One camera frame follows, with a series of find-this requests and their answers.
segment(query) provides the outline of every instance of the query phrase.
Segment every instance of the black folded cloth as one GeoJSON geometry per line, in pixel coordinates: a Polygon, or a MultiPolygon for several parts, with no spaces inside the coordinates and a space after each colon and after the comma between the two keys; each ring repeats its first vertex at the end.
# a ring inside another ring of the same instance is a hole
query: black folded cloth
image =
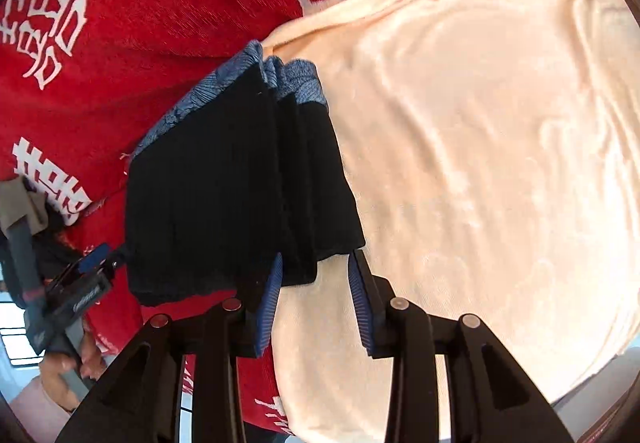
{"type": "Polygon", "coordinates": [[[254,41],[180,100],[132,157],[126,245],[129,288],[149,306],[246,298],[277,253],[283,285],[311,283],[317,261],[363,246],[313,64],[263,61],[254,41]]]}

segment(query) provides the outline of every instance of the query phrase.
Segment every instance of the blue gripper pad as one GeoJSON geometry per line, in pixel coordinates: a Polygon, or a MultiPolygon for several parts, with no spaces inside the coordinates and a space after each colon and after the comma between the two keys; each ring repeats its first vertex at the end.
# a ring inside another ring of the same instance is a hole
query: blue gripper pad
{"type": "Polygon", "coordinates": [[[271,272],[264,286],[260,306],[255,313],[255,352],[261,357],[271,339],[271,327],[276,314],[278,296],[282,287],[282,254],[278,253],[271,266],[271,272]]]}
{"type": "Polygon", "coordinates": [[[353,308],[356,311],[356,320],[360,331],[360,340],[362,341],[362,346],[367,349],[367,354],[372,356],[375,349],[373,341],[373,312],[353,253],[349,255],[348,276],[351,299],[353,300],[353,308]]]}

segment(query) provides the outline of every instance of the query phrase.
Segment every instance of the red fabric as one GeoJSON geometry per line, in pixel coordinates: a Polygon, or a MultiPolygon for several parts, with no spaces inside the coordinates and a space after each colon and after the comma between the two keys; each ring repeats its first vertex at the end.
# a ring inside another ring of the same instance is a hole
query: red fabric
{"type": "MultiPolygon", "coordinates": [[[[0,179],[25,174],[68,223],[108,198],[68,232],[78,248],[90,249],[122,242],[126,154],[158,118],[250,39],[339,0],[62,1],[48,0],[47,16],[38,14],[45,0],[0,6],[0,179]]],[[[206,187],[197,177],[194,185],[206,187]]],[[[223,296],[141,310],[123,269],[89,317],[117,352],[155,311],[180,318],[223,296]]],[[[245,419],[284,429],[271,349],[239,368],[245,419]]]]}

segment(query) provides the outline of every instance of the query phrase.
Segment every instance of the cream blanket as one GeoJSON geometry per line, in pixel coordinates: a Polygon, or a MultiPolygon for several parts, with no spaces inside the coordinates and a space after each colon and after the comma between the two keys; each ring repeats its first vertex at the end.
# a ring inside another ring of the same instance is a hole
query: cream blanket
{"type": "MultiPolygon", "coordinates": [[[[397,295],[478,314],[550,401],[636,334],[640,30],[623,0],[347,0],[264,45],[318,67],[370,267],[397,295]]],[[[273,353],[296,435],[383,440],[391,361],[360,345],[345,257],[282,290],[273,353]]]]}

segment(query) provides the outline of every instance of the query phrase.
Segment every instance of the blue patterned fabric edge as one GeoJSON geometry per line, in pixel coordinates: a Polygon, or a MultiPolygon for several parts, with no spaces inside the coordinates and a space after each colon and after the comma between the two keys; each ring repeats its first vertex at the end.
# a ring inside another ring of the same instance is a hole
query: blue patterned fabric edge
{"type": "Polygon", "coordinates": [[[250,41],[245,48],[236,53],[218,69],[205,76],[196,86],[185,94],[161,119],[146,133],[133,151],[131,159],[151,145],[162,134],[167,133],[193,111],[215,100],[227,87],[233,84],[245,71],[258,64],[262,80],[275,90],[276,99],[295,93],[298,104],[318,102],[327,106],[318,79],[316,66],[308,60],[292,60],[284,64],[278,57],[262,59],[262,45],[257,40],[250,41]]]}

